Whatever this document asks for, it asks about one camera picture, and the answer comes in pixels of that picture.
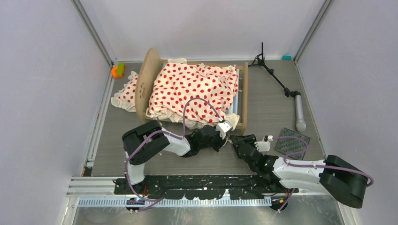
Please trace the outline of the strawberry print ruffled blanket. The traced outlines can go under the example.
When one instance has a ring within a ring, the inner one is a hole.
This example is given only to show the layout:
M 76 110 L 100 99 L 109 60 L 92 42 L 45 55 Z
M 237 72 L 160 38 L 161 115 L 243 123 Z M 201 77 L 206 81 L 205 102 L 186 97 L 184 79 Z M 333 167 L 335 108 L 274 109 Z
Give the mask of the strawberry print ruffled blanket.
M 189 128 L 216 124 L 220 116 L 235 128 L 240 117 L 232 112 L 239 75 L 234 66 L 167 62 L 153 82 L 146 116 L 185 122 Z

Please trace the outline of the wooden pet bed frame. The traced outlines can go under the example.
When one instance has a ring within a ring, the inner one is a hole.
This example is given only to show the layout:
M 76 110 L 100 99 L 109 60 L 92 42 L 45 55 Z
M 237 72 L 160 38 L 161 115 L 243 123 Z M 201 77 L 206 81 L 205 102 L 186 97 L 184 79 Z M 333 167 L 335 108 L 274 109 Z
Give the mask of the wooden pet bed frame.
M 153 92 L 154 82 L 156 76 L 161 70 L 166 59 L 160 58 L 160 53 L 156 48 L 150 48 L 145 56 L 140 72 L 138 74 L 135 106 L 137 116 L 141 123 L 149 122 L 151 118 L 145 114 L 145 110 L 149 106 L 150 95 Z M 240 119 L 237 123 L 236 129 L 241 135 L 244 134 L 247 128 L 248 116 L 248 63 L 244 65 L 237 65 L 239 71 L 239 89 L 237 95 L 237 106 L 239 108 L 238 115 Z

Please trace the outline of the strawberry print small pillow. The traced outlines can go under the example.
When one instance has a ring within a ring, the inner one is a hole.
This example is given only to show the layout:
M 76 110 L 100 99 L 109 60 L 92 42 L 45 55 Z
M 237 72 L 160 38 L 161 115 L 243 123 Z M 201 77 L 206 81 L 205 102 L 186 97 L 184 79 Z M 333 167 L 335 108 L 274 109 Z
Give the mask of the strawberry print small pillow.
M 136 112 L 135 92 L 138 81 L 138 73 L 131 71 L 128 82 L 123 88 L 111 97 L 111 104 L 116 108 L 122 108 L 128 112 Z

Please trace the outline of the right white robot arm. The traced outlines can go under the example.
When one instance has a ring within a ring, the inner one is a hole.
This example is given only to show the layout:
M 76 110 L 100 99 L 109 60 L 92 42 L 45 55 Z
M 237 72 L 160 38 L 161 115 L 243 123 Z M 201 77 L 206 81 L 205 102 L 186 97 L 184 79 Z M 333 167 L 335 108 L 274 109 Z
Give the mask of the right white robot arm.
M 374 182 L 370 176 L 335 155 L 317 161 L 267 155 L 272 140 L 272 136 L 262 141 L 257 141 L 254 135 L 230 136 L 237 157 L 265 179 L 273 192 L 284 188 L 311 190 L 330 194 L 348 207 L 362 208 L 366 188 Z

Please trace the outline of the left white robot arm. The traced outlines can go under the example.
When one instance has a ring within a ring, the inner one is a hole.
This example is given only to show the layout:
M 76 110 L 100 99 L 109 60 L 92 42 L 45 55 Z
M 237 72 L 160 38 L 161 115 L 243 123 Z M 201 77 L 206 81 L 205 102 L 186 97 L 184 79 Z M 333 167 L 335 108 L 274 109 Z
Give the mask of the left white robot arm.
M 126 154 L 126 188 L 139 194 L 144 188 L 145 163 L 161 151 L 168 151 L 184 158 L 197 155 L 200 150 L 212 148 L 215 151 L 227 142 L 227 133 L 233 130 L 229 121 L 223 120 L 215 126 L 205 125 L 191 134 L 178 136 L 152 120 L 122 136 Z

